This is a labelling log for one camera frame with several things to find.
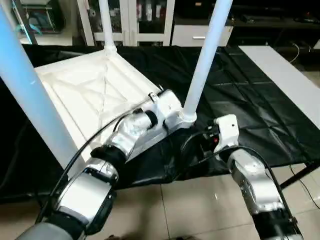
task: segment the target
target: black plastic sheet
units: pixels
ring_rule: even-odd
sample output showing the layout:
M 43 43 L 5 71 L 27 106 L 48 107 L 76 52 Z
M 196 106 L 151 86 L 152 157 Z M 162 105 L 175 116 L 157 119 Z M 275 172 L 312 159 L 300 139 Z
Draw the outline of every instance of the black plastic sheet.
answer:
M 24 48 L 34 67 L 100 50 L 75 46 L 25 45 Z M 155 85 L 171 89 L 182 104 L 200 50 L 177 46 L 118 47 L 124 59 Z M 180 153 L 183 141 L 195 129 L 201 130 L 209 120 L 226 114 L 237 116 L 239 143 L 257 150 L 272 167 L 310 163 L 320 158 L 320 130 L 239 48 L 219 48 L 197 108 L 195 128 L 179 130 L 128 162 L 118 188 L 228 173 L 214 159 L 188 167 L 199 159 L 196 156 L 182 159 Z M 190 149 L 193 152 L 188 156 L 195 155 L 197 147 L 194 142 Z M 44 162 L 46 153 L 42 151 L 34 157 Z M 61 168 L 50 171 L 58 175 Z

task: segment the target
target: tiled floor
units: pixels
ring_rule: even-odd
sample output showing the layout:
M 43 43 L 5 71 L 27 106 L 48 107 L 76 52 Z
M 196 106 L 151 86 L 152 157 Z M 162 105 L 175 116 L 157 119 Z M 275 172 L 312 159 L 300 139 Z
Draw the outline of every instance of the tiled floor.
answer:
M 302 164 L 293 166 L 295 172 Z M 292 176 L 289 167 L 274 168 L 280 182 Z M 320 204 L 320 170 L 303 178 Z M 166 240 L 195 236 L 199 240 L 258 240 L 241 193 L 230 175 L 177 181 L 120 190 L 103 230 L 89 240 L 110 235 L 127 240 Z M 320 239 L 320 210 L 296 182 L 284 190 L 305 240 Z M 31 226 L 39 211 L 33 202 L 0 205 L 0 239 L 14 239 Z
M 320 71 L 302 71 L 302 73 L 320 88 Z

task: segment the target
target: drawer handle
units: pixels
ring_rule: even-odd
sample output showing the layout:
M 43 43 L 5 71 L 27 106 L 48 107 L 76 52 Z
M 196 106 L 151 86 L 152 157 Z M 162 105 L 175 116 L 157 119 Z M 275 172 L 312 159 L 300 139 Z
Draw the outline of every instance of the drawer handle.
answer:
M 194 40 L 205 40 L 206 37 L 205 36 L 193 36 L 192 37 Z

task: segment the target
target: white table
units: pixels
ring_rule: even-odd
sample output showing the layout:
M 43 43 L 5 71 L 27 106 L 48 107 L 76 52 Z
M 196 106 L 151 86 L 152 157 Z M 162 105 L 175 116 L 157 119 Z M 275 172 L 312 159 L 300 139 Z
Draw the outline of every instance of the white table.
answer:
M 320 129 L 320 88 L 270 46 L 240 49 Z

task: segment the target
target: cabinet door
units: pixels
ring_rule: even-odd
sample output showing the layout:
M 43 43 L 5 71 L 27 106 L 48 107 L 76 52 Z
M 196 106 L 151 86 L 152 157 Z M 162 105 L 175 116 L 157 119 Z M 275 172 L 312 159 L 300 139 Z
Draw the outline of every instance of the cabinet door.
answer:
M 175 0 L 128 0 L 132 46 L 168 46 Z
M 127 0 L 108 0 L 108 5 L 115 45 L 130 45 Z M 95 41 L 104 42 L 99 0 L 89 0 L 88 14 Z

